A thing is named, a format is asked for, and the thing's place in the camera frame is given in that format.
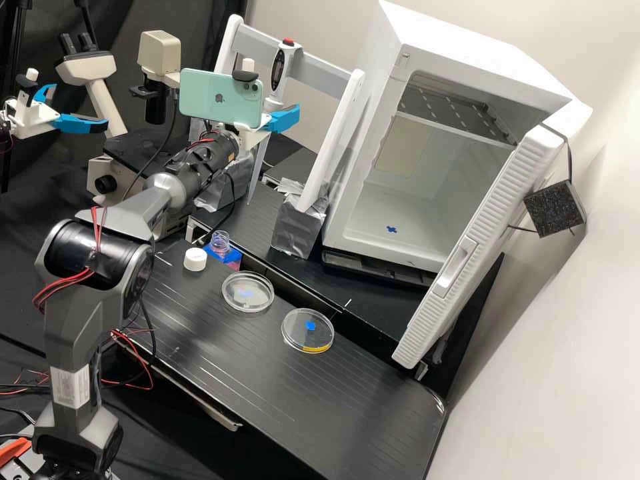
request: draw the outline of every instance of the black table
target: black table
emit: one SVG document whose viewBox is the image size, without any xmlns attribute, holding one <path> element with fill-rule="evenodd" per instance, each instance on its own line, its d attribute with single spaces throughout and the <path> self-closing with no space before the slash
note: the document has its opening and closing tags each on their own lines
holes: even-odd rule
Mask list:
<svg viewBox="0 0 640 480">
<path fill-rule="evenodd" d="M 190 247 L 164 250 L 145 290 L 159 368 L 326 479 L 422 480 L 442 401 L 339 333 L 322 354 L 298 352 L 280 328 L 294 305 L 276 295 L 264 312 L 232 309 L 221 286 L 233 271 L 211 257 L 204 271 L 185 270 Z M 150 352 L 150 340 L 135 341 Z"/>
<path fill-rule="evenodd" d="M 220 228 L 242 252 L 296 280 L 312 293 L 372 326 L 395 342 L 400 341 L 409 319 L 426 290 L 376 281 L 370 277 L 325 268 L 318 259 L 304 260 L 271 248 L 273 226 L 284 196 L 258 183 L 251 203 L 238 200 L 235 211 Z M 209 213 L 199 209 L 192 219 L 210 229 L 231 206 Z"/>
</svg>

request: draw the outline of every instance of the electrical wiring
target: electrical wiring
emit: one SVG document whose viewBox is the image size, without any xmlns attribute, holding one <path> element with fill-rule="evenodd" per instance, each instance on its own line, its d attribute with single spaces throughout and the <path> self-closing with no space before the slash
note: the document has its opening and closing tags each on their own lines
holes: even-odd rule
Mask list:
<svg viewBox="0 0 640 480">
<path fill-rule="evenodd" d="M 188 145 L 185 147 L 185 151 L 187 151 L 187 150 L 189 150 L 190 148 L 195 147 L 195 146 L 197 146 L 197 145 L 201 145 L 201 144 L 203 144 L 203 143 L 209 143 L 209 142 L 212 142 L 212 141 L 215 141 L 215 139 L 204 139 L 204 138 L 202 138 L 202 134 L 201 134 L 201 136 L 200 136 L 200 138 L 198 138 L 198 140 L 196 140 L 196 141 L 195 141 L 195 142 L 193 142 L 193 143 L 188 144 Z M 163 166 L 163 167 L 166 167 L 166 166 L 169 164 L 169 162 L 171 162 L 171 158 L 169 158 L 166 162 L 164 162 L 164 164 L 163 164 L 162 166 Z"/>
<path fill-rule="evenodd" d="M 12 413 L 17 413 L 18 415 L 20 415 L 22 418 L 24 418 L 24 420 L 28 421 L 30 424 L 35 425 L 35 420 L 32 416 L 30 416 L 30 414 L 28 414 L 27 412 L 25 412 L 24 410 L 19 410 L 19 409 L 12 409 L 9 407 L 0 407 L 0 410 L 2 411 L 6 411 L 6 412 L 12 412 Z"/>
<path fill-rule="evenodd" d="M 233 182 L 233 177 L 230 174 L 228 174 L 228 172 L 226 172 L 226 171 L 223 172 L 223 175 L 226 175 L 226 177 L 229 179 L 229 182 L 231 184 L 231 196 L 233 197 L 233 202 L 231 203 L 231 208 L 229 209 L 227 214 L 222 218 L 222 220 L 220 220 L 218 223 L 216 223 L 211 228 L 211 230 L 206 232 L 204 235 L 196 238 L 196 240 L 194 240 L 192 242 L 192 245 L 194 245 L 196 243 L 198 245 L 204 245 L 204 244 L 208 243 L 211 240 L 211 236 L 213 235 L 213 232 L 218 230 L 218 228 L 220 228 L 220 225 L 222 225 L 224 222 L 226 222 L 228 220 L 228 218 L 233 214 L 233 210 L 235 209 L 235 203 L 237 201 L 237 199 L 235 197 L 235 184 Z"/>
<path fill-rule="evenodd" d="M 155 152 L 153 152 L 153 155 L 149 158 L 149 160 L 147 160 L 147 162 L 142 166 L 142 168 L 140 170 L 138 170 L 138 173 L 135 174 L 135 177 L 133 178 L 133 180 L 131 181 L 131 183 L 129 184 L 129 186 L 125 190 L 125 192 L 122 194 L 122 198 L 120 199 L 121 201 L 124 200 L 125 198 L 127 198 L 127 195 L 129 194 L 129 192 L 131 191 L 131 189 L 135 185 L 135 182 L 137 182 L 138 178 L 140 178 L 140 175 L 142 175 L 142 172 L 144 172 L 144 170 L 146 170 L 148 168 L 148 166 L 150 166 L 150 164 L 152 164 L 152 162 L 155 160 L 155 158 L 158 156 L 158 154 L 160 154 L 162 149 L 165 147 L 165 145 L 169 141 L 169 138 L 171 136 L 171 132 L 173 131 L 173 126 L 175 124 L 175 113 L 176 113 L 176 110 L 178 110 L 177 97 L 175 97 L 174 100 L 173 100 L 173 113 L 171 114 L 171 123 L 169 124 L 169 128 L 167 130 L 167 134 L 166 134 L 164 140 L 162 140 L 162 143 L 160 144 L 158 149 Z"/>
<path fill-rule="evenodd" d="M 0 440 L 20 440 L 22 438 L 31 440 L 32 437 L 28 433 L 0 433 Z"/>
<path fill-rule="evenodd" d="M 5 388 L 48 389 L 49 386 L 48 385 L 32 384 L 32 383 L 0 383 L 0 389 L 5 389 Z"/>
<path fill-rule="evenodd" d="M 103 388 L 107 389 L 107 388 L 124 386 L 124 387 L 129 387 L 129 388 L 138 389 L 138 390 L 145 390 L 145 391 L 152 390 L 152 388 L 153 388 L 153 376 L 151 375 L 151 372 L 149 371 L 149 368 L 148 368 L 147 364 L 145 363 L 145 361 L 142 359 L 142 357 L 138 353 L 138 350 L 135 347 L 135 345 L 133 344 L 133 342 L 130 340 L 130 338 L 128 336 L 126 336 L 124 333 L 118 332 L 118 330 L 112 330 L 111 334 L 116 336 L 117 338 L 119 338 L 121 340 L 124 340 L 130 346 L 131 350 L 133 350 L 134 356 L 136 357 L 136 359 L 138 360 L 138 362 L 142 366 L 143 370 L 142 370 L 142 372 L 140 372 L 136 376 L 134 376 L 134 377 L 132 377 L 129 380 L 126 380 L 124 382 L 102 379 L 101 380 L 102 383 L 106 383 L 108 385 L 108 387 L 103 387 Z M 134 384 L 131 383 L 131 382 L 137 380 L 138 378 L 140 378 L 142 376 L 142 374 L 144 374 L 144 373 L 147 374 L 147 378 L 149 379 L 149 386 L 148 387 L 144 387 L 144 386 L 140 386 L 140 385 L 134 385 Z"/>
<path fill-rule="evenodd" d="M 140 298 L 140 300 L 138 300 L 138 302 L 140 302 L 140 308 L 142 310 L 142 313 L 145 317 L 145 320 L 147 322 L 147 326 L 149 327 L 149 334 L 151 335 L 151 360 L 149 361 L 149 368 L 153 365 L 156 355 L 157 355 L 157 342 L 156 342 L 156 338 L 155 338 L 155 331 L 154 328 L 151 324 L 151 319 L 149 318 L 149 312 L 147 311 L 147 308 L 142 300 L 142 298 Z M 136 388 L 139 390 L 151 390 L 153 388 L 153 378 L 151 376 L 151 372 L 149 371 L 149 368 L 147 368 L 147 364 L 144 362 L 144 360 L 142 359 L 142 357 L 138 354 L 138 350 L 135 348 L 135 345 L 133 344 L 133 342 L 130 340 L 130 338 L 118 331 L 118 330 L 113 330 L 112 335 L 116 336 L 117 338 L 120 338 L 122 340 L 124 340 L 125 342 L 127 342 L 129 344 L 129 346 L 131 347 L 131 349 L 134 352 L 134 355 L 136 356 L 136 358 L 138 359 L 138 361 L 140 362 L 140 364 L 143 367 L 143 370 L 141 370 L 139 373 L 137 373 L 136 375 L 132 376 L 130 379 L 124 380 L 124 381 L 120 381 L 120 382 L 116 382 L 113 380 L 102 380 L 102 383 L 106 383 L 107 386 L 103 387 L 103 389 L 109 389 L 109 388 L 115 388 L 115 387 L 121 387 L 121 386 L 126 386 L 126 387 L 130 387 L 130 388 Z M 138 385 L 133 385 L 133 382 L 135 382 L 136 380 L 138 380 L 140 377 L 142 377 L 144 374 L 147 374 L 148 378 L 149 378 L 149 384 L 150 387 L 140 387 Z"/>
<path fill-rule="evenodd" d="M 107 218 L 107 208 L 104 207 L 102 209 L 102 218 L 98 223 L 97 219 L 97 209 L 98 207 L 91 208 L 91 218 L 93 220 L 93 234 L 95 236 L 95 250 L 100 252 L 100 246 L 102 242 L 102 228 L 105 224 L 105 220 Z M 70 277 L 65 277 L 62 279 L 58 279 L 54 282 L 51 282 L 47 286 L 45 286 L 40 292 L 38 292 L 32 302 L 34 306 L 40 311 L 40 313 L 44 313 L 44 305 L 45 302 L 56 292 L 67 288 L 70 285 L 74 285 L 76 283 L 83 282 L 90 278 L 94 272 L 90 268 L 85 268 L 80 273 L 76 273 L 75 275 L 71 275 Z"/>
<path fill-rule="evenodd" d="M 40 380 L 38 381 L 38 383 L 36 385 L 32 385 L 30 383 L 18 383 L 22 379 L 23 371 L 20 371 L 20 374 L 18 374 L 16 379 L 13 381 L 13 383 L 0 383 L 0 389 L 4 389 L 4 388 L 13 388 L 13 389 L 15 389 L 15 388 L 18 388 L 19 390 L 8 391 L 8 392 L 0 392 L 0 395 L 8 396 L 8 395 L 14 395 L 16 393 L 22 393 L 22 392 L 25 392 L 25 391 L 27 391 L 29 389 L 48 389 L 49 388 L 48 385 L 42 385 L 42 383 L 44 383 L 47 380 L 49 380 L 48 374 L 43 373 L 43 372 L 38 372 L 36 370 L 30 370 L 30 369 L 27 369 L 27 371 L 40 376 Z"/>
</svg>

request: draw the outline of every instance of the red wire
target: red wire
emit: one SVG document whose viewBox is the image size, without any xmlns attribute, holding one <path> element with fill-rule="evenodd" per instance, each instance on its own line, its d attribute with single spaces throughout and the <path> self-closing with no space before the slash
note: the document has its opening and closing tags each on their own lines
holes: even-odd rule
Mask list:
<svg viewBox="0 0 640 480">
<path fill-rule="evenodd" d="M 82 270 L 82 272 L 80 272 L 80 273 L 76 273 L 75 275 L 72 275 L 72 276 L 70 276 L 70 277 L 61 278 L 61 279 L 58 279 L 58 280 L 56 280 L 56 281 L 54 281 L 54 282 L 51 282 L 51 283 L 50 283 L 50 284 L 48 284 L 46 287 L 44 287 L 42 290 L 40 290 L 38 293 L 36 293 L 36 294 L 35 294 L 35 296 L 34 296 L 34 298 L 33 298 L 31 301 L 32 301 L 32 302 L 33 302 L 33 304 L 35 305 L 35 304 L 36 304 L 36 301 L 38 300 L 38 297 L 39 297 L 40 295 L 42 295 L 42 294 L 46 293 L 46 292 L 47 292 L 47 290 L 49 290 L 50 288 L 55 287 L 56 285 L 60 285 L 61 283 L 68 282 L 68 281 L 70 281 L 70 280 L 74 280 L 74 279 L 76 279 L 76 278 L 78 278 L 78 277 L 80 277 L 80 276 L 82 276 L 82 275 L 86 274 L 86 272 L 88 272 L 88 271 L 89 271 L 89 269 L 88 269 L 88 268 L 86 268 L 86 269 Z"/>
<path fill-rule="evenodd" d="M 105 224 L 105 219 L 107 218 L 107 208 L 103 207 L 102 208 L 102 219 L 100 220 L 100 225 L 98 228 L 98 237 L 97 237 L 97 243 L 95 246 L 95 249 L 97 251 L 100 251 L 100 247 L 102 246 L 102 227 Z"/>
<path fill-rule="evenodd" d="M 93 219 L 93 236 L 95 237 L 95 249 L 98 250 L 98 207 L 91 207 L 91 218 Z"/>
<path fill-rule="evenodd" d="M 208 143 L 208 142 L 212 142 L 215 141 L 215 139 L 200 139 L 198 141 L 193 142 L 192 144 L 190 144 L 187 149 L 190 149 L 191 147 L 194 147 L 196 145 L 199 145 L 200 143 Z"/>
<path fill-rule="evenodd" d="M 16 381 L 14 383 L 16 383 L 20 377 L 22 377 L 22 372 L 20 372 L 20 375 L 18 376 L 18 378 L 16 379 Z M 45 374 L 45 377 L 42 380 L 40 380 L 36 385 L 42 385 L 47 380 L 49 380 L 49 376 Z M 22 392 L 27 391 L 27 390 L 29 390 L 28 387 L 20 389 L 20 390 L 10 391 L 10 392 L 0 392 L 0 395 L 15 395 L 16 393 L 22 393 Z"/>
<path fill-rule="evenodd" d="M 98 207 L 91 207 L 91 218 L 93 220 L 93 235 L 95 237 L 95 249 L 96 251 L 100 251 L 100 244 L 102 241 L 102 226 L 104 225 L 105 218 L 107 216 L 107 208 L 106 207 L 103 208 L 102 220 L 99 226 L 97 222 L 98 221 L 97 210 L 98 210 Z M 58 279 L 54 282 L 51 282 L 50 284 L 45 286 L 42 290 L 40 290 L 40 292 L 38 292 L 31 301 L 36 306 L 36 308 L 38 308 L 38 310 L 40 310 L 40 312 L 43 313 L 44 302 L 46 302 L 46 300 L 50 298 L 50 296 L 52 296 L 54 293 L 70 285 L 74 285 L 81 281 L 87 280 L 92 275 L 93 275 L 92 270 L 90 270 L 89 268 L 85 268 L 80 273 L 76 273 L 75 275 L 72 275 L 70 277 Z"/>
<path fill-rule="evenodd" d="M 58 286 L 57 288 L 55 288 L 54 290 L 48 292 L 48 294 L 46 294 L 42 299 L 40 299 L 36 305 L 36 307 L 38 308 L 38 310 L 43 311 L 43 306 L 44 303 L 56 292 L 67 288 L 70 285 L 74 285 L 76 283 L 80 283 L 88 278 L 90 278 L 93 275 L 93 272 L 91 270 L 89 270 L 88 268 L 82 270 L 81 273 L 84 273 L 85 276 L 84 277 L 80 277 L 80 278 L 76 278 L 75 280 L 72 281 L 68 281 L 60 286 Z"/>
<path fill-rule="evenodd" d="M 135 348 L 135 345 L 133 344 L 133 342 L 130 340 L 130 338 L 128 336 L 126 336 L 122 332 L 119 332 L 118 330 L 111 330 L 111 334 L 116 336 L 116 337 L 118 337 L 118 338 L 120 338 L 120 339 L 122 339 L 122 340 L 124 340 L 124 341 L 126 341 L 129 344 L 129 346 L 133 350 L 133 354 L 137 358 L 138 362 L 140 362 L 140 365 L 142 365 L 142 368 L 144 368 L 145 372 L 147 372 L 147 376 L 149 378 L 149 386 L 148 387 L 141 387 L 139 385 L 133 385 L 131 383 L 125 383 L 125 387 L 130 387 L 130 388 L 134 388 L 134 389 L 138 389 L 138 390 L 145 390 L 145 391 L 152 390 L 152 388 L 153 388 L 153 377 L 151 376 L 151 372 L 147 368 L 147 364 L 145 363 L 144 360 L 142 360 L 142 357 L 138 353 L 138 350 Z M 117 382 L 117 381 L 114 381 L 114 380 L 104 380 L 104 379 L 102 379 L 102 383 L 106 383 L 108 385 L 117 385 L 120 382 Z"/>
</svg>

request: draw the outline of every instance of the white bottle cap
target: white bottle cap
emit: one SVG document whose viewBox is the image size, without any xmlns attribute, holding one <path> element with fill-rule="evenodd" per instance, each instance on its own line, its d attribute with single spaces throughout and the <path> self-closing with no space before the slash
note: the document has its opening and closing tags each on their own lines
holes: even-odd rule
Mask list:
<svg viewBox="0 0 640 480">
<path fill-rule="evenodd" d="M 207 266 L 207 252 L 200 248 L 191 248 L 185 252 L 184 266 L 187 270 L 202 271 Z"/>
<path fill-rule="evenodd" d="M 255 62 L 253 61 L 253 59 L 250 59 L 250 58 L 242 59 L 242 70 L 255 71 Z"/>
<path fill-rule="evenodd" d="M 25 77 L 28 78 L 31 81 L 38 80 L 38 70 L 32 69 L 32 68 L 28 68 L 27 69 L 27 74 L 25 75 Z"/>
</svg>

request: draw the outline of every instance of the robotic arm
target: robotic arm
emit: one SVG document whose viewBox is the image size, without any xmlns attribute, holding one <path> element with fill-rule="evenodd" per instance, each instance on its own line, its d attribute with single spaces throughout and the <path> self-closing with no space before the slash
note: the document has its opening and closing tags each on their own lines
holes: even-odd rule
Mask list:
<svg viewBox="0 0 640 480">
<path fill-rule="evenodd" d="M 123 431 L 101 404 L 99 344 L 130 314 L 151 276 L 154 226 L 193 201 L 238 151 L 237 140 L 224 132 L 180 150 L 142 192 L 109 208 L 99 251 L 90 210 L 58 223 L 47 236 L 35 262 L 45 282 L 86 268 L 93 274 L 45 306 L 52 402 L 33 434 L 33 450 L 45 458 L 34 479 L 109 478 Z"/>
</svg>

